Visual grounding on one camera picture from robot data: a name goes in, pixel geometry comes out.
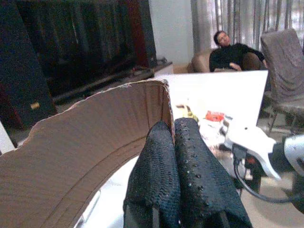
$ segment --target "wall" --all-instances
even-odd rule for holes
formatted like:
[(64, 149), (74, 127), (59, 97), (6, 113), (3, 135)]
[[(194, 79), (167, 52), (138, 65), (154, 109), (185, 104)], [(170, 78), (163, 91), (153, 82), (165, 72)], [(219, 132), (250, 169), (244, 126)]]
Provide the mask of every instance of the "wall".
[(192, 14), (189, 0), (149, 0), (158, 57), (183, 64), (193, 57)]

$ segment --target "black mesh fabric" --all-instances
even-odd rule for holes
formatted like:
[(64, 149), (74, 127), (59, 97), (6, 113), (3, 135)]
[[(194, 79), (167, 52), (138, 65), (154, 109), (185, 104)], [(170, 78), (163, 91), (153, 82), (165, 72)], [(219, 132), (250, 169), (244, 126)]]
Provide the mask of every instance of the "black mesh fabric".
[(165, 122), (156, 123), (149, 131), (146, 144), (130, 174), (123, 202), (160, 211), (166, 228), (179, 227), (180, 183), (173, 139)]
[(195, 120), (181, 118), (174, 124), (182, 225), (204, 224), (224, 211), (232, 228), (251, 227), (232, 179), (203, 142)]

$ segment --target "red packet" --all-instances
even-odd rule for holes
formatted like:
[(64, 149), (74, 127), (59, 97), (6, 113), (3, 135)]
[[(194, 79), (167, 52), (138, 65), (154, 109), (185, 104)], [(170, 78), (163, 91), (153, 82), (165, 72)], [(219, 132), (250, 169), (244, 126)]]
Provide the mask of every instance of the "red packet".
[(208, 111), (205, 117), (206, 120), (221, 122), (224, 119), (223, 113)]

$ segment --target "man's hand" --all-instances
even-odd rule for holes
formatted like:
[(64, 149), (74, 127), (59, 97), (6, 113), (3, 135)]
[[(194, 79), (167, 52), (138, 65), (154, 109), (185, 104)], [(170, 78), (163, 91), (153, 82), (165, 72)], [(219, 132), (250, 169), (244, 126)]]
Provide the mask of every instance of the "man's hand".
[(242, 68), (236, 63), (229, 63), (229, 66), (237, 71), (242, 71)]
[(266, 60), (264, 60), (264, 59), (263, 59), (263, 64), (264, 64), (264, 66), (266, 67), (266, 69), (268, 69), (267, 62), (266, 62)]

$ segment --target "black cable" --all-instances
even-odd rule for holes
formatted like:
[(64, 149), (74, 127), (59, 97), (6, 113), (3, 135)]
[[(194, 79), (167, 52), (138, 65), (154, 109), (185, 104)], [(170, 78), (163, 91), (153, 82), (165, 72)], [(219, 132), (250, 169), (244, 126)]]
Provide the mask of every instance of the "black cable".
[(234, 158), (234, 162), (233, 162), (233, 169), (234, 169), (234, 173), (238, 179), (238, 181), (243, 185), (243, 187), (253, 196), (259, 198), (260, 200), (264, 200), (270, 203), (291, 203), (291, 202), (296, 202), (296, 201), (300, 201), (303, 200), (303, 195), (304, 193), (298, 193), (290, 198), (284, 198), (284, 199), (276, 199), (276, 198), (272, 198), (272, 197), (268, 197), (265, 195), (261, 195), (256, 193), (255, 191), (253, 191), (246, 183), (245, 181), (241, 178), (241, 176), (239, 175), (238, 172), (238, 165), (240, 163), (240, 160), (236, 160), (236, 158)]

